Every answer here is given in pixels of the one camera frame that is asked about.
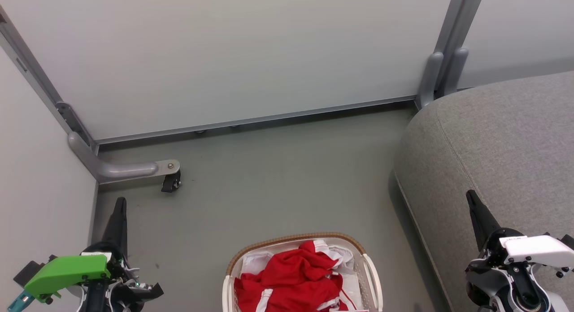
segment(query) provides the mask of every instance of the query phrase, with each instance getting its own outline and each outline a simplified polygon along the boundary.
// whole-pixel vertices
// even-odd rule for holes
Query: metal frame
[[[441,97],[445,94],[456,91],[458,79],[461,76],[462,68],[465,65],[466,57],[468,56],[468,49],[462,49],[461,46],[468,34],[472,20],[478,10],[481,0],[451,0],[445,19],[443,21],[443,26],[437,43],[435,46],[435,51],[430,55],[427,60],[426,67],[422,76],[422,80],[418,89],[418,94],[415,96],[409,95],[398,98],[391,98],[387,100],[379,100],[373,102],[363,102],[360,104],[337,106],[331,108],[322,108],[317,110],[308,110],[304,112],[295,112],[289,114],[281,114],[276,116],[264,116],[259,118],[252,118],[247,120],[237,120],[229,122],[221,122],[218,124],[209,124],[202,126],[191,126],[186,128],[178,128],[174,130],[163,130],[160,132],[150,132],[144,134],[134,134],[129,136],[121,136],[117,138],[108,138],[100,140],[92,140],[90,135],[86,131],[86,128],[75,116],[73,109],[70,105],[64,103],[57,93],[56,89],[53,87],[49,81],[45,72],[41,69],[35,57],[32,55],[29,48],[18,34],[18,31],[12,23],[10,22],[8,16],[0,6],[0,18],[4,17],[5,22],[0,24],[0,33],[2,33],[9,43],[15,49],[16,59],[15,63],[20,67],[22,73],[30,74],[35,85],[43,91],[43,95],[51,101],[52,105],[59,104],[64,106],[63,110],[68,110],[66,113],[60,112],[64,117],[69,116],[72,118],[68,121],[73,131],[80,133],[80,136],[90,144],[92,149],[95,149],[97,145],[101,144],[111,144],[118,142],[127,142],[131,140],[140,140],[155,138],[158,136],[169,136],[175,134],[184,134],[188,132],[199,132],[203,130],[212,130],[215,128],[222,128],[226,126],[237,126],[242,124],[252,124],[256,122],[279,120],[291,117],[307,116],[311,114],[336,112],[339,110],[346,110],[351,108],[361,108],[382,104],[389,104],[391,102],[415,100],[416,106],[421,109],[428,105],[435,97]],[[70,128],[64,128],[66,132],[70,132]]]
[[[68,134],[68,144],[84,166],[102,185],[139,178],[175,174],[180,170],[177,160],[150,161],[133,164],[111,164],[100,160],[76,132]]]
[[[100,160],[97,156],[99,145],[91,138],[73,108],[61,99],[2,6],[0,6],[0,47],[6,51],[64,132],[68,134],[70,148],[99,184],[178,173],[180,163],[177,160],[127,165]]]
[[[159,132],[149,132],[149,133],[143,133],[143,134],[126,135],[126,136],[120,136],[117,138],[99,139],[99,140],[95,140],[95,142],[98,145],[103,145],[103,144],[129,142],[129,141],[133,141],[133,140],[158,138],[160,136],[173,136],[173,135],[177,135],[177,134],[185,134],[185,133],[191,133],[191,132],[203,132],[204,130],[214,130],[216,128],[233,127],[233,126],[246,125],[246,124],[255,124],[257,122],[282,120],[282,119],[287,119],[287,118],[303,117],[303,116],[309,116],[309,115],[314,115],[314,114],[338,112],[341,110],[350,110],[350,109],[357,109],[357,108],[386,105],[386,104],[391,104],[393,102],[410,101],[410,100],[414,100],[415,98],[416,98],[416,95],[406,95],[404,97],[396,97],[396,98],[389,98],[389,99],[383,99],[383,100],[367,101],[367,102],[361,102],[358,104],[320,108],[320,109],[314,109],[314,110],[305,110],[303,112],[294,112],[294,113],[279,114],[279,115],[273,115],[273,116],[264,116],[264,117],[250,118],[250,119],[244,119],[244,120],[226,121],[226,122],[220,122],[217,124],[208,124],[208,125],[201,125],[201,126],[176,128],[174,130],[160,130]]]
[[[435,52],[429,57],[421,79],[415,102],[419,110],[435,97],[443,97],[457,91],[458,81],[469,53],[467,48],[462,48],[462,45],[481,1],[451,0]]]

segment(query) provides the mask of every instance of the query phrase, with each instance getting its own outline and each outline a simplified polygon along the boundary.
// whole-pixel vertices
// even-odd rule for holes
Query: black wire
[[[477,310],[476,312],[480,312],[480,311],[482,311],[482,309],[483,309],[483,308],[488,308],[488,310],[491,310],[491,311],[497,311],[497,310],[498,310],[498,309],[497,309],[497,308],[495,308],[494,306],[490,306],[490,305],[481,305],[481,306],[479,306],[479,307],[478,307],[478,310]]]

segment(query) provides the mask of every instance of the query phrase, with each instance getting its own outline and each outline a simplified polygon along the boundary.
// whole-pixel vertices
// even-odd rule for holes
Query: robotic arm
[[[127,261],[126,199],[118,198],[102,241],[78,256],[52,255],[47,264],[31,261],[18,273],[14,281],[24,292],[8,312],[21,312],[35,299],[51,304],[64,288],[80,298],[77,312],[140,312],[164,292],[158,284],[140,283],[138,271]]]
[[[467,192],[479,258],[466,272],[467,294],[480,310],[497,312],[569,312],[564,300],[536,281],[542,265],[564,277],[574,267],[574,238],[549,234],[527,237],[501,228],[474,190]]]

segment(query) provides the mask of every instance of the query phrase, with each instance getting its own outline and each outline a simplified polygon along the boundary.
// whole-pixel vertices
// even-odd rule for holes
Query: gray floor
[[[413,114],[391,107],[104,151],[100,157],[117,163],[178,159],[183,182],[172,194],[160,192],[156,179],[101,187],[94,237],[115,199],[126,197],[129,260],[141,267],[142,281],[159,282],[165,291],[146,304],[147,312],[220,311],[225,270],[237,251],[325,231],[363,244],[382,282],[385,311],[446,311],[390,179]]]

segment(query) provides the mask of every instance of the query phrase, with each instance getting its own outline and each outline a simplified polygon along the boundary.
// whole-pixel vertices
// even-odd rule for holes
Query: sofa seam
[[[474,181],[474,178],[472,177],[472,175],[468,171],[468,168],[465,165],[465,161],[463,161],[462,157],[457,152],[457,149],[453,146],[451,139],[448,138],[446,130],[444,129],[443,124],[439,118],[439,108],[438,107],[435,107],[435,119],[436,119],[437,124],[439,125],[439,130],[440,130],[441,134],[443,135],[443,138],[448,143],[448,149],[451,151],[451,154],[453,154],[453,156],[455,157],[459,168],[461,168],[461,171],[463,172],[463,175],[466,178],[466,181],[472,187],[472,189],[474,189],[476,191],[476,193],[478,193],[478,195],[480,196],[480,199],[482,200],[484,205],[486,205],[486,207],[488,207],[486,200],[484,199],[484,196],[482,195],[482,192],[480,192],[478,185],[476,185],[476,181]]]
[[[449,308],[451,309],[451,311],[454,311],[454,306],[452,304],[450,296],[448,295],[447,288],[443,282],[443,278],[439,274],[439,269],[437,268],[435,260],[433,259],[432,255],[431,255],[431,252],[430,252],[431,250],[429,249],[428,244],[426,243],[426,240],[422,234],[421,228],[418,225],[416,218],[414,218],[414,212],[413,212],[412,208],[410,207],[409,200],[406,197],[406,193],[404,193],[404,190],[402,189],[402,185],[398,179],[398,175],[396,174],[396,171],[394,171],[394,177],[396,179],[396,183],[398,184],[398,188],[400,190],[400,193],[402,194],[402,198],[404,199],[404,203],[406,204],[406,208],[409,211],[410,218],[411,218],[412,222],[414,223],[414,226],[418,232],[418,236],[421,239],[422,246],[424,247],[424,249],[426,251],[426,256],[428,257],[430,264],[432,265],[432,268],[435,272],[435,275],[436,275],[437,279],[439,280],[439,284],[440,284],[441,289],[443,290],[443,294],[444,294],[445,299],[447,300],[447,304],[448,304]]]

